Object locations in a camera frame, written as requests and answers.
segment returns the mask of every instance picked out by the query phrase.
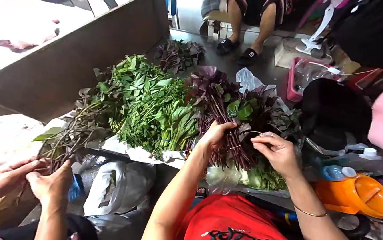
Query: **bunch of greens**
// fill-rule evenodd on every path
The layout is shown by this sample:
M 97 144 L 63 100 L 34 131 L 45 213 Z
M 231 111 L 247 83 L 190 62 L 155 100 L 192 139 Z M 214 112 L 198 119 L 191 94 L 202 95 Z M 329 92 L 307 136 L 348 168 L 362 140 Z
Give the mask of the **bunch of greens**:
M 62 119 L 67 127 L 51 128 L 34 139 L 44 142 L 39 156 L 54 159 L 53 170 L 66 159 L 80 160 L 81 149 L 114 134 L 132 147 L 142 146 L 158 160 L 162 150 L 184 149 L 186 139 L 196 134 L 196 120 L 190 114 L 167 123 L 160 119 L 164 109 L 175 112 L 186 107 L 182 79 L 172 79 L 144 56 L 126 56 L 105 72 L 94 71 L 98 84 L 79 91 L 77 109 Z M 172 145 L 161 144 L 162 131 L 173 134 L 174 140 L 171 135 L 168 140 Z
M 253 188 L 284 188 L 284 179 L 253 148 L 249 140 L 258 134 L 250 132 L 271 131 L 284 138 L 293 136 L 299 139 L 299 112 L 282 111 L 281 99 L 275 95 L 275 89 L 268 89 L 264 85 L 240 93 L 240 85 L 228 82 L 227 75 L 215 67 L 201 67 L 190 75 L 186 84 L 192 86 L 186 98 L 202 109 L 198 118 L 200 136 L 205 134 L 214 120 L 218 123 L 236 122 L 239 125 L 226 132 L 226 146 L 213 152 L 210 164 L 228 167 L 226 159 L 232 158 L 237 169 L 247 170 Z
M 98 73 L 97 77 L 108 82 L 109 79 L 105 76 L 110 75 L 111 71 L 108 69 L 104 73 Z M 77 109 L 71 115 L 61 118 L 66 122 L 66 128 L 50 128 L 34 139 L 43 142 L 38 156 L 52 159 L 51 172 L 67 159 L 81 161 L 85 147 L 112 134 L 108 118 L 117 111 L 117 106 L 113 104 L 113 95 L 107 91 L 102 92 L 100 86 L 98 84 L 93 89 L 84 88 L 79 91 L 80 99 L 75 102 Z
M 193 88 L 189 91 L 188 97 L 194 105 L 200 106 L 203 112 L 198 120 L 199 135 L 202 137 L 209 129 L 213 120 L 219 124 L 234 122 L 233 118 L 226 112 L 224 102 L 237 101 L 241 98 L 238 84 L 228 83 L 225 73 L 217 71 L 216 67 L 201 67 L 199 72 L 190 75 L 186 82 Z M 232 155 L 232 159 L 237 168 L 250 169 L 256 164 L 243 150 L 239 141 L 238 128 L 226 132 L 226 147 L 218 151 L 213 151 L 209 158 L 211 165 L 227 166 L 227 154 Z
M 159 66 L 148 64 L 144 56 L 127 56 L 112 73 L 113 85 L 121 86 L 124 102 L 122 120 L 109 118 L 119 140 L 131 147 L 142 146 L 158 160 L 162 159 L 162 150 L 184 148 L 197 128 L 191 107 L 184 106 L 184 81 L 172 79 Z
M 160 123 L 163 149 L 173 151 L 186 148 L 187 140 L 197 134 L 197 124 L 192 106 L 178 107 L 182 101 L 178 100 L 156 114 Z
M 197 65 L 204 53 L 205 49 L 198 43 L 168 40 L 166 44 L 157 47 L 155 58 L 160 58 L 160 67 L 164 72 L 172 68 L 173 73 L 177 74 L 178 71 Z

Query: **person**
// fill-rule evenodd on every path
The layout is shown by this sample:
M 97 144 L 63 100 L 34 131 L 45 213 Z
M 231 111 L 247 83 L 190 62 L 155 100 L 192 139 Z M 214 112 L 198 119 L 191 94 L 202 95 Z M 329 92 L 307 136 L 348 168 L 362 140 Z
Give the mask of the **person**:
M 42 205 L 38 223 L 2 230 L 0 240 L 97 239 L 91 222 L 66 215 L 67 193 L 72 182 L 71 161 L 65 161 L 56 172 L 45 176 L 49 161 L 49 158 L 34 157 L 0 166 L 0 198 L 28 182 Z
M 237 194 L 212 194 L 189 210 L 209 156 L 223 145 L 224 132 L 235 127 L 236 123 L 212 123 L 157 201 L 142 240 L 286 239 L 266 210 Z M 293 144 L 270 132 L 251 140 L 254 148 L 285 178 L 304 239 L 347 239 L 304 179 Z
M 242 22 L 259 26 L 258 37 L 237 60 L 237 63 L 245 67 L 251 65 L 263 51 L 264 41 L 283 22 L 283 17 L 292 12 L 292 9 L 292 0 L 227 0 L 226 10 L 232 34 L 218 44 L 218 52 L 227 54 L 239 47 Z

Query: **black slipper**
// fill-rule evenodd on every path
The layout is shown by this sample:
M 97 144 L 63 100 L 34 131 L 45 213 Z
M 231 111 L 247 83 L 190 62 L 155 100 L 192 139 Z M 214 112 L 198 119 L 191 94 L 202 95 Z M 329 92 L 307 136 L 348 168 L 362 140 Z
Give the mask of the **black slipper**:
M 237 63 L 242 66 L 249 66 L 258 58 L 258 53 L 252 48 L 246 49 L 237 60 Z
M 219 54 L 227 54 L 234 49 L 238 48 L 241 43 L 239 41 L 233 43 L 230 39 L 226 38 L 221 41 L 217 46 L 217 52 Z
M 205 192 L 204 193 L 199 193 L 198 191 L 200 189 L 205 189 Z M 203 198 L 206 198 L 208 196 L 208 194 L 206 193 L 207 192 L 206 188 L 199 188 L 198 191 L 196 191 L 196 195 L 194 195 L 194 197 L 202 196 Z

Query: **plastic bottle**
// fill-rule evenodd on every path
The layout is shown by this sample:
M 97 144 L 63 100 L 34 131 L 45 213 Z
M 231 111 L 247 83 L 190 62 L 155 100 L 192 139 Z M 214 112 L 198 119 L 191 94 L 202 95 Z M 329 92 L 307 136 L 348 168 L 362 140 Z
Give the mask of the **plastic bottle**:
M 353 168 L 348 166 L 331 165 L 322 168 L 322 175 L 328 181 L 344 181 L 347 178 L 356 177 Z
M 377 150 L 371 147 L 366 147 L 363 150 L 363 154 L 359 154 L 359 157 L 368 160 L 378 160 L 382 158 L 381 156 L 377 156 Z

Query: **blue bottle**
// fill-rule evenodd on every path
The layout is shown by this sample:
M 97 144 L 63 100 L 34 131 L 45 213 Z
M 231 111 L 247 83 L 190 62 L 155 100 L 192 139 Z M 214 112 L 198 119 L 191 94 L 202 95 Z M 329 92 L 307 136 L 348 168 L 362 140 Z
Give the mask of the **blue bottle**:
M 348 166 L 325 166 L 321 171 L 323 178 L 328 181 L 344 181 L 349 177 L 355 177 L 357 175 L 354 169 Z

